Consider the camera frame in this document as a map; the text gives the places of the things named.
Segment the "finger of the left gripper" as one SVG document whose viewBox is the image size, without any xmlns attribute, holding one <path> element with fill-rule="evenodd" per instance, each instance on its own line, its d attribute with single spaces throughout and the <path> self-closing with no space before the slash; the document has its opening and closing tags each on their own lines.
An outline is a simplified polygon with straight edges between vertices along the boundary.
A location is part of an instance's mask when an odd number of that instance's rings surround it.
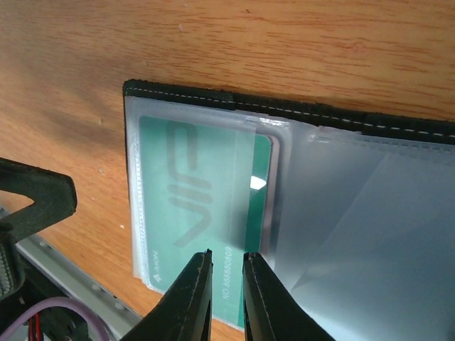
<svg viewBox="0 0 455 341">
<path fill-rule="evenodd" d="M 73 215 L 77 194 L 73 179 L 9 159 L 1 159 L 1 190 L 32 200 L 29 206 L 1 218 L 1 235 L 19 242 Z"/>
</svg>

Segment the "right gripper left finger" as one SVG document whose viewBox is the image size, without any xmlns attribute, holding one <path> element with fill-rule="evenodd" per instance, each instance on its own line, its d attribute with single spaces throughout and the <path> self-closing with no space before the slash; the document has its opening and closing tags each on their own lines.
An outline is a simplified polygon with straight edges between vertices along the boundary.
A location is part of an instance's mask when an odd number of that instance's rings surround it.
<svg viewBox="0 0 455 341">
<path fill-rule="evenodd" d="M 209 340 L 212 274 L 212 251 L 195 253 L 156 307 L 123 341 Z"/>
</svg>

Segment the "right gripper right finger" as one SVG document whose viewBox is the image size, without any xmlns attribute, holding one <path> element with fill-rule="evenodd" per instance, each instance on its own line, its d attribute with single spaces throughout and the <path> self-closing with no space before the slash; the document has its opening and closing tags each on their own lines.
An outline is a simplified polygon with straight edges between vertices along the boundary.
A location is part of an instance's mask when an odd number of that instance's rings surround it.
<svg viewBox="0 0 455 341">
<path fill-rule="evenodd" d="M 243 258 L 246 340 L 332 340 L 292 298 L 261 254 Z"/>
</svg>

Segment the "black card holder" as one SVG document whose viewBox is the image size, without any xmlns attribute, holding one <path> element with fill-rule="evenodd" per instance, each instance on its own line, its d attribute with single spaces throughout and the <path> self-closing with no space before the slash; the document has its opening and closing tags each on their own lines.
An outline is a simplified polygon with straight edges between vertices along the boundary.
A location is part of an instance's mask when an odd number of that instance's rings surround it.
<svg viewBox="0 0 455 341">
<path fill-rule="evenodd" d="M 133 272 L 146 286 L 139 120 L 251 131 L 272 155 L 247 252 L 299 307 L 337 340 L 454 339 L 453 122 L 143 80 L 122 92 Z"/>
</svg>

